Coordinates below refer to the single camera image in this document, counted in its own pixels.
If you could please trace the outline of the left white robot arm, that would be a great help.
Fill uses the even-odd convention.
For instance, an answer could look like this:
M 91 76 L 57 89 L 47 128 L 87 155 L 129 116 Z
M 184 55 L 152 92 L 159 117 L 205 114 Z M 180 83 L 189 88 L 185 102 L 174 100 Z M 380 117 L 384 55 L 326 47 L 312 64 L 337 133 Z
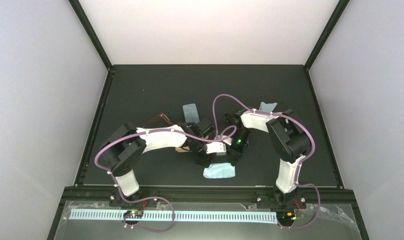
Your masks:
M 122 194 L 129 197 L 139 190 L 134 167 L 140 156 L 163 148 L 186 148 L 196 156 L 198 165 L 208 167 L 211 163 L 208 140 L 193 122 L 160 128 L 141 128 L 126 123 L 108 138 L 94 162 L 107 170 Z

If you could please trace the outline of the brown plaid glasses case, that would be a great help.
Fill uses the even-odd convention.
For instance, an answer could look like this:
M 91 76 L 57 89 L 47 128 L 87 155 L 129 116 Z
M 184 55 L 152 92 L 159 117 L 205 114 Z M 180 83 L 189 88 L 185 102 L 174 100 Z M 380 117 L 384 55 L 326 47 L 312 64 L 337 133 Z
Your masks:
M 201 140 L 197 140 L 191 137 L 188 137 L 185 141 L 184 145 L 177 147 L 175 150 L 178 153 L 184 152 L 192 152 L 192 153 L 199 153 L 202 152 L 204 147 L 204 142 Z

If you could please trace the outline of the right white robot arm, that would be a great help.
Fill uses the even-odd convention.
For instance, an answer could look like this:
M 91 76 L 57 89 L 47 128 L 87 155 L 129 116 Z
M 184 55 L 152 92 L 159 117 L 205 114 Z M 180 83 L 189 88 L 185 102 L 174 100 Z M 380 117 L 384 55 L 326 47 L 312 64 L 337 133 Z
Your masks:
M 302 161 L 308 151 L 313 149 L 312 137 L 301 123 L 298 115 L 291 109 L 282 112 L 263 112 L 257 109 L 241 110 L 234 114 L 225 114 L 226 122 L 236 126 L 237 131 L 227 146 L 231 165 L 241 158 L 244 146 L 252 130 L 269 134 L 272 146 L 280 159 L 276 187 L 280 190 L 274 196 L 278 208 L 286 210 L 295 202 L 292 192 L 299 183 Z

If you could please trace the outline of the light blue cleaning cloth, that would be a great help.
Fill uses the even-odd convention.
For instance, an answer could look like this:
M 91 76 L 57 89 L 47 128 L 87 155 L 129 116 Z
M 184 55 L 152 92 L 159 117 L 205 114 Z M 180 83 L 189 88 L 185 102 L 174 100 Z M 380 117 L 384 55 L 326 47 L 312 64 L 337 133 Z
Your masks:
M 212 163 L 203 171 L 203 177 L 207 179 L 228 179 L 235 175 L 235 167 L 228 162 Z

